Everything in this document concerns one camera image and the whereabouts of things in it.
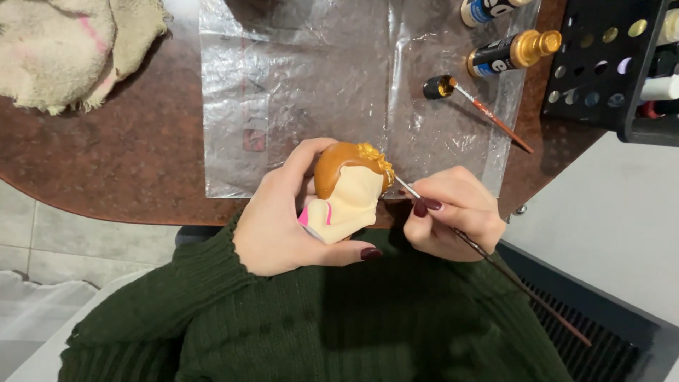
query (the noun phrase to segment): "gray floor tile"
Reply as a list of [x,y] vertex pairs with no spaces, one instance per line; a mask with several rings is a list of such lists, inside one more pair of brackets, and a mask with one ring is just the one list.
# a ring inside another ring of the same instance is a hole
[[57,254],[32,249],[28,275],[31,281],[42,284],[84,280],[98,287],[103,287],[123,275],[155,267],[155,265],[150,264]]
[[28,268],[28,248],[0,245],[0,271],[20,271],[26,273]]
[[172,259],[178,229],[84,218],[38,202],[31,248],[163,265]]
[[31,245],[35,199],[0,180],[0,245]]

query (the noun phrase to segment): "fingernail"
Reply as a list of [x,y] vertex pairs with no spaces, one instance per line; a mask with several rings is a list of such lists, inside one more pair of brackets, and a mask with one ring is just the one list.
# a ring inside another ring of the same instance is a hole
[[427,208],[432,209],[434,211],[440,210],[441,207],[443,206],[441,202],[429,198],[422,198],[422,202]]
[[413,207],[413,213],[418,218],[423,218],[427,214],[426,205],[422,201],[417,201],[415,207]]
[[382,257],[382,251],[377,248],[364,248],[361,250],[361,260],[366,261]]

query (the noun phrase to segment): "brown painted hair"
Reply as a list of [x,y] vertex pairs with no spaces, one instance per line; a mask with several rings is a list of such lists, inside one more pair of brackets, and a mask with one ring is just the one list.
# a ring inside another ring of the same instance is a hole
[[391,164],[370,143],[338,142],[325,149],[314,169],[314,185],[320,199],[326,200],[333,193],[343,166],[363,166],[382,175],[382,193],[394,183]]

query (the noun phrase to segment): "sweater sleeve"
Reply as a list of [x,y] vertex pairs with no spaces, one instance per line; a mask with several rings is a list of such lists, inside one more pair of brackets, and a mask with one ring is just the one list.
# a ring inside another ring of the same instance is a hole
[[59,381],[172,381],[192,317],[258,280],[234,252],[237,220],[95,307],[67,340]]
[[[518,279],[497,252],[492,258]],[[463,280],[480,311],[531,361],[544,380],[572,381],[559,353],[530,308],[530,297],[487,261],[449,265]]]

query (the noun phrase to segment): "radiator vent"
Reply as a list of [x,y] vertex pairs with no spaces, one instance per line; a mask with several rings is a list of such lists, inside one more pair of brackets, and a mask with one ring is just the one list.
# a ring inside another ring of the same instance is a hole
[[531,300],[530,306],[538,316],[549,338],[556,347],[568,372],[575,382],[622,382],[633,372],[642,352],[605,327],[590,320],[580,311],[569,307],[547,292],[521,279],[535,294],[559,312],[592,342],[587,347],[549,312]]

